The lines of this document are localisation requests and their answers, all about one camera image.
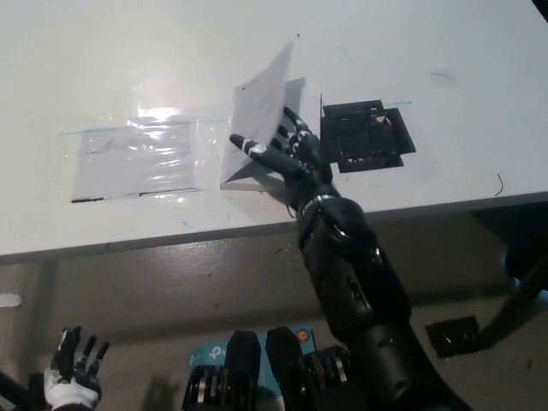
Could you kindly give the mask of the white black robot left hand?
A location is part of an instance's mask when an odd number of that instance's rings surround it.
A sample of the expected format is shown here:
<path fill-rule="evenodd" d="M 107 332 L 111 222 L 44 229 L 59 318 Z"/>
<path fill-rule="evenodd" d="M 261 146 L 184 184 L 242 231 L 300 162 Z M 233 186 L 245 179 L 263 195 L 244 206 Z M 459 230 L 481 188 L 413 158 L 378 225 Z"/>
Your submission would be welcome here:
<path fill-rule="evenodd" d="M 44 372 L 45 401 L 51 410 L 95 410 L 102 398 L 98 380 L 100 365 L 110 344 L 103 342 L 93 360 L 89 360 L 97 337 L 92 335 L 79 358 L 82 328 L 64 329 L 60 343 Z"/>

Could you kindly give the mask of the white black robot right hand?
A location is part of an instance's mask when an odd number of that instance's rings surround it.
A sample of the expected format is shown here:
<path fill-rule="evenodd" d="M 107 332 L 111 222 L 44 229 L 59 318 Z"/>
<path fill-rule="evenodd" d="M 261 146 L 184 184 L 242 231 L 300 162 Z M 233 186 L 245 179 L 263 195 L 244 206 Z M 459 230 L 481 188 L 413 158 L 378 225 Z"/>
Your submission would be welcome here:
<path fill-rule="evenodd" d="M 318 196 L 330 198 L 340 194 L 333 184 L 331 164 L 322 154 L 319 137 L 289 107 L 283 108 L 283 114 L 294 128 L 278 126 L 281 142 L 266 145 L 239 134 L 232 134 L 229 141 L 254 162 L 281 175 L 287 205 L 301 213 Z"/>

